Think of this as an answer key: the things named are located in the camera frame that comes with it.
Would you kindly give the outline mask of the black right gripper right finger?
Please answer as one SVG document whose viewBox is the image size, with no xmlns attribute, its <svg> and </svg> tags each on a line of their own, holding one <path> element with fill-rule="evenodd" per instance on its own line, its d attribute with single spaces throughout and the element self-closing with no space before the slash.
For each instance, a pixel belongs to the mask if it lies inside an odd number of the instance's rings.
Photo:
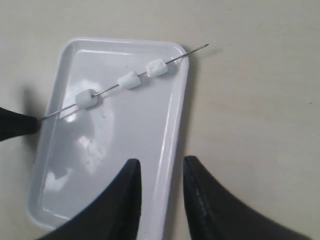
<svg viewBox="0 0 320 240">
<path fill-rule="evenodd" d="M 250 208 L 225 189 L 196 156 L 183 159 L 183 196 L 193 240 L 307 240 Z"/>
</svg>

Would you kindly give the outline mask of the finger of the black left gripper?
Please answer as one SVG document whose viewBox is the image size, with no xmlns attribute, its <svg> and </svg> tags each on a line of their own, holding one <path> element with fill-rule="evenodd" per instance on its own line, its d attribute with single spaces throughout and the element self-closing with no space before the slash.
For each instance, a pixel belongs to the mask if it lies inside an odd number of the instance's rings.
<svg viewBox="0 0 320 240">
<path fill-rule="evenodd" d="M 35 134 L 40 130 L 36 117 L 0 108 L 0 141 Z"/>
</svg>

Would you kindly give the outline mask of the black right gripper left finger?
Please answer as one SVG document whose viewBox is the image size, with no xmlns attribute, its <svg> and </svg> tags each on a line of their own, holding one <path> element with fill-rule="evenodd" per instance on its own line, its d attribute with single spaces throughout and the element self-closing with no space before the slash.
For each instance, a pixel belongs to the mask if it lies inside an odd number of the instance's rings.
<svg viewBox="0 0 320 240">
<path fill-rule="evenodd" d="M 141 164 L 129 159 L 108 187 L 43 240 L 135 240 L 142 210 Z"/>
</svg>

